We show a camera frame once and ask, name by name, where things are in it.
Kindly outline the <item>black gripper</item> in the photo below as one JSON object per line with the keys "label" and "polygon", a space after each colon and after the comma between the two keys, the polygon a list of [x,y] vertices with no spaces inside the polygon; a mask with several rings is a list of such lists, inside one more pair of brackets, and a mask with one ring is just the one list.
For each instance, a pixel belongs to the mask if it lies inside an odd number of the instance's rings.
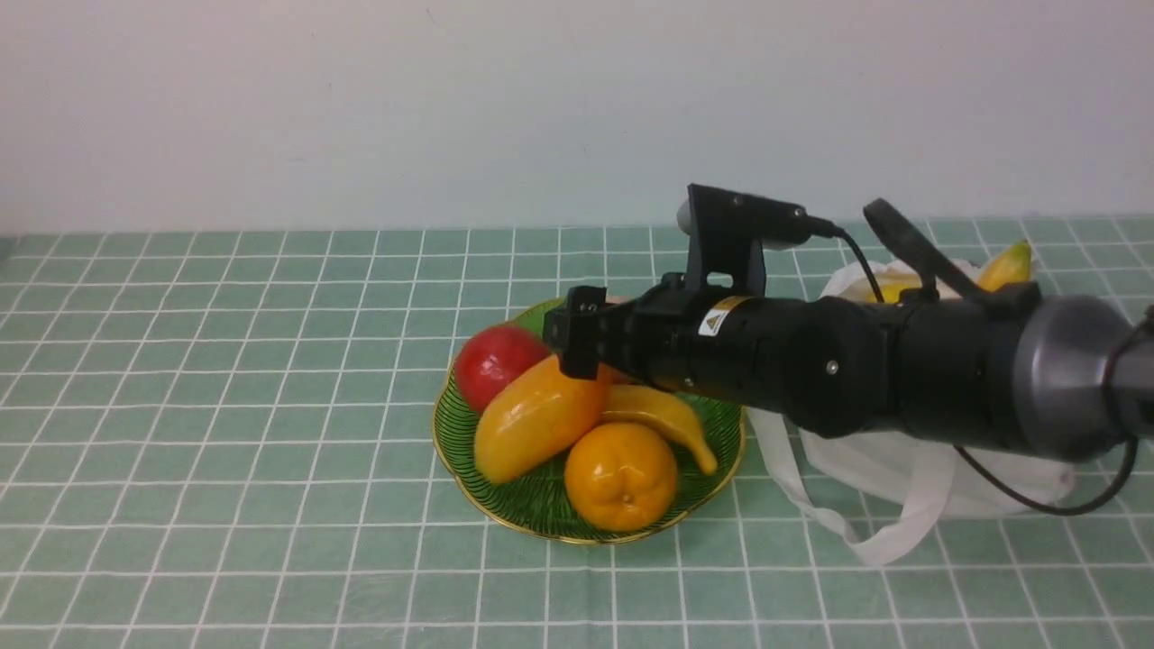
{"label": "black gripper", "polygon": [[607,304],[605,288],[577,285],[545,313],[544,344],[563,375],[599,376],[604,308],[602,357],[636,381],[727,403],[784,402],[784,351],[803,308],[799,298],[691,290],[683,276],[664,275],[642,296]]}

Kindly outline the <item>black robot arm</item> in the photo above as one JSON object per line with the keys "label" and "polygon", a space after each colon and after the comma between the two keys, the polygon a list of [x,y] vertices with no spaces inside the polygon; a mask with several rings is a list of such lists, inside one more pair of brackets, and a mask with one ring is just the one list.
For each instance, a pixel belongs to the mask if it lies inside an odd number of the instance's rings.
{"label": "black robot arm", "polygon": [[601,366],[668,393],[784,415],[825,439],[894,430],[1061,462],[1151,439],[1151,338],[1099,298],[1033,283],[986,300],[766,298],[664,275],[545,313],[562,372]]}

